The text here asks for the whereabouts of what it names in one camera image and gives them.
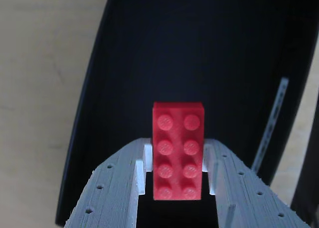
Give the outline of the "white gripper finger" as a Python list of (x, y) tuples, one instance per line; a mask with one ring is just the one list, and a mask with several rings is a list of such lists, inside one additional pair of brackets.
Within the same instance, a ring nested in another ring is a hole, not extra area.
[(65, 227), (136, 227), (139, 196), (146, 193), (146, 175), (152, 170), (151, 139), (125, 145), (92, 172)]
[(307, 228), (236, 154), (220, 141), (204, 142), (203, 171), (215, 196), (221, 228)]

